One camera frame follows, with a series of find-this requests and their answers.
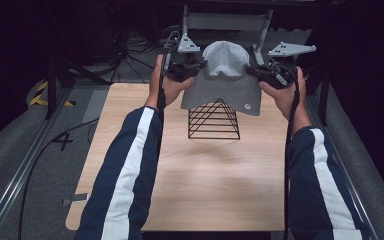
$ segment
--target gray fabric cover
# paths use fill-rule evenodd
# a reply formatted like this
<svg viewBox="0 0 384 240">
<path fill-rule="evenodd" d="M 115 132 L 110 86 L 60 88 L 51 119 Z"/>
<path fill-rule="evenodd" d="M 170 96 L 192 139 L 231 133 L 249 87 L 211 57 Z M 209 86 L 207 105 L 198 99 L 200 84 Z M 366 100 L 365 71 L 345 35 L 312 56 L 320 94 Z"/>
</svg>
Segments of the gray fabric cover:
<svg viewBox="0 0 384 240">
<path fill-rule="evenodd" d="M 248 75 L 249 54 L 240 45 L 214 42 L 202 56 L 208 61 L 195 77 L 182 99 L 182 109 L 192 109 L 223 99 L 231 108 L 249 115 L 260 115 L 261 89 L 258 80 Z"/>
</svg>

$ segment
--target wooden board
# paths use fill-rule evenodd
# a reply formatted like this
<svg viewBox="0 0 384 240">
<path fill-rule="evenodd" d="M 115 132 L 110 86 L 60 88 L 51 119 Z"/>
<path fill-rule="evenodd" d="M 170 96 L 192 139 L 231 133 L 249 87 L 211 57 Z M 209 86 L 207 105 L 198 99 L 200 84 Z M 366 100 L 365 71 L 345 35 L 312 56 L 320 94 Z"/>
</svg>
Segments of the wooden board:
<svg viewBox="0 0 384 240">
<path fill-rule="evenodd" d="M 148 85 L 113 84 L 76 194 L 90 193 L 105 153 Z M 283 168 L 287 122 L 263 94 L 258 117 L 237 113 L 240 140 L 188 139 L 180 96 L 165 110 L 152 204 L 144 231 L 283 230 Z M 85 203 L 73 203 L 66 226 L 76 230 Z"/>
</svg>

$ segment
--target navy jacket sleeve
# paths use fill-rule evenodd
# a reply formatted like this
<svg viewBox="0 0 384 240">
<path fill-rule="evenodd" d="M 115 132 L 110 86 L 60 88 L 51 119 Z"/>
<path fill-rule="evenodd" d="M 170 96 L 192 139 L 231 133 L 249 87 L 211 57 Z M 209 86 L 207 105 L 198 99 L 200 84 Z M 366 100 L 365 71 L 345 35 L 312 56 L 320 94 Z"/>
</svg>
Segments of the navy jacket sleeve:
<svg viewBox="0 0 384 240">
<path fill-rule="evenodd" d="M 369 239 L 320 129 L 295 133 L 289 158 L 289 227 L 295 239 Z"/>
<path fill-rule="evenodd" d="M 154 109 L 142 107 L 127 115 L 107 151 L 74 239 L 142 239 L 161 134 Z"/>
</svg>

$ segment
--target wire frame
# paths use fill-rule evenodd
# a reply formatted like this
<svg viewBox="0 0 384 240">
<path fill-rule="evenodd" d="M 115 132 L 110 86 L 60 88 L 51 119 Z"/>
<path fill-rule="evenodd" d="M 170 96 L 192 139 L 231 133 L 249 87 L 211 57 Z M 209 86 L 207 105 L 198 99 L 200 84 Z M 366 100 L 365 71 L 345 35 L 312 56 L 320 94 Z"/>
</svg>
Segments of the wire frame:
<svg viewBox="0 0 384 240">
<path fill-rule="evenodd" d="M 189 109 L 189 139 L 240 140 L 236 111 L 223 99 Z"/>
</svg>

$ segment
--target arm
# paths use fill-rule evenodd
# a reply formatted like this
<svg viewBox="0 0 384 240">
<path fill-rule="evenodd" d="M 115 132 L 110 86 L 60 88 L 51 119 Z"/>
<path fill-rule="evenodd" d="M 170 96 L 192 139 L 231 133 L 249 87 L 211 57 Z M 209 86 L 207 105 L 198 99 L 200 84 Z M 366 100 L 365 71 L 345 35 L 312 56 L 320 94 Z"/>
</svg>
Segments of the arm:
<svg viewBox="0 0 384 240">
<path fill-rule="evenodd" d="M 300 104 L 287 149 L 290 230 L 297 240 L 369 239 L 370 231 L 355 209 L 330 145 L 323 132 L 311 126 L 305 109 L 305 80 L 301 69 L 298 81 Z M 260 87 L 275 99 L 289 120 L 295 86 L 276 90 L 262 82 Z"/>
<path fill-rule="evenodd" d="M 156 143 L 162 134 L 156 110 L 161 60 L 158 56 L 144 107 L 126 116 L 108 148 L 74 239 L 142 239 L 157 172 Z M 166 105 L 191 84 L 192 79 L 178 83 L 165 78 Z"/>
</svg>

